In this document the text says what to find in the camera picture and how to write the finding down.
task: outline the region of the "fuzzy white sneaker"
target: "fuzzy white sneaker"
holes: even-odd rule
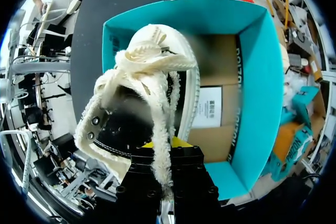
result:
[[[96,82],[77,126],[75,144],[105,163],[122,181],[132,150],[152,141],[155,178],[169,187],[169,151],[175,125],[179,128],[177,137],[186,141],[198,103],[200,74],[194,53],[177,30],[147,25],[115,58],[115,68]],[[177,107],[182,107],[182,115],[175,122]]]

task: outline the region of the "teal packaging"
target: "teal packaging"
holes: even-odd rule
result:
[[[132,35],[148,24],[182,33],[239,37],[244,79],[241,120],[230,162],[205,164],[219,200],[248,193],[271,153],[280,124],[283,70],[279,40],[266,8],[238,0],[166,0],[112,17],[103,27],[102,72],[115,65]]]

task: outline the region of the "label on box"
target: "label on box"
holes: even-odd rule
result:
[[[314,60],[310,62],[310,66],[311,66],[313,72],[317,72],[317,66],[316,66],[316,63],[315,63]]]
[[[203,87],[192,128],[220,127],[222,122],[222,87]]]

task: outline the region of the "shoe sole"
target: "shoe sole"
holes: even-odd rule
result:
[[[169,46],[170,51],[176,54],[183,54],[186,57],[196,60],[194,52],[187,39],[177,30],[166,25],[156,25],[166,35],[163,44]],[[200,90],[200,70],[198,66],[194,69],[186,71],[185,97],[183,103],[183,111],[180,123],[180,129],[177,137],[187,141],[192,123],[195,118],[196,109],[199,99]]]

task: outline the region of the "white shoelace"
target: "white shoelace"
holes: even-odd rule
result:
[[[167,191],[171,186],[170,144],[175,133],[174,118],[177,102],[180,96],[180,83],[177,71],[186,71],[197,66],[195,60],[184,55],[162,52],[160,44],[166,34],[158,26],[148,25],[142,28],[140,36],[134,36],[127,50],[116,55],[114,69],[106,71],[98,78],[94,96],[89,101],[82,120],[76,130],[76,145],[88,155],[89,144],[86,128],[91,124],[94,110],[104,108],[112,111],[111,104],[118,86],[124,86],[137,92],[150,106],[154,122],[152,142],[154,146],[154,161],[152,167],[155,178]],[[173,89],[170,95],[170,104],[166,93],[168,89],[167,74],[173,80]],[[94,158],[101,161],[102,156],[96,154]]]

